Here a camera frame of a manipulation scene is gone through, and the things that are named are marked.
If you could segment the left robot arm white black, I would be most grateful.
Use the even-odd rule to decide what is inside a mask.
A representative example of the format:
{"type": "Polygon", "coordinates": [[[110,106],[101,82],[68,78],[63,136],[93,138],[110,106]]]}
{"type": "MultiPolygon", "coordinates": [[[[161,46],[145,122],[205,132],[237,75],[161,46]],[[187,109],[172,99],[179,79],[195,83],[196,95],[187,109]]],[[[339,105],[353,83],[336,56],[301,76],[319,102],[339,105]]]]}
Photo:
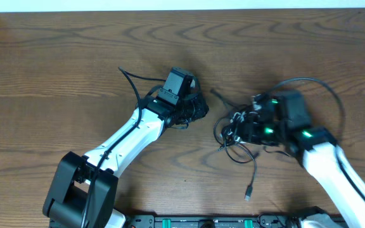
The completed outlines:
{"type": "Polygon", "coordinates": [[[79,156],[68,152],[59,162],[42,213],[63,227],[123,227],[114,209],[119,177],[150,143],[169,127],[203,118],[209,107],[201,94],[139,99],[131,118],[97,148],[79,156]]]}

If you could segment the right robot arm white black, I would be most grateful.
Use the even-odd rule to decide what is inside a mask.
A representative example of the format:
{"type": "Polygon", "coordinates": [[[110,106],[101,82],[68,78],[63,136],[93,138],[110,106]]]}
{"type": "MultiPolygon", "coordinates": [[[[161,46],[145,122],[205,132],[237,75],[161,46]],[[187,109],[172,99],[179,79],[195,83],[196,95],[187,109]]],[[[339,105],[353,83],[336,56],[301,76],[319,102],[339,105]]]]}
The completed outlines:
{"type": "Polygon", "coordinates": [[[271,101],[237,111],[222,131],[224,145],[251,143],[285,147],[326,191],[349,227],[365,227],[365,182],[334,136],[313,127],[303,104],[271,101]]]}

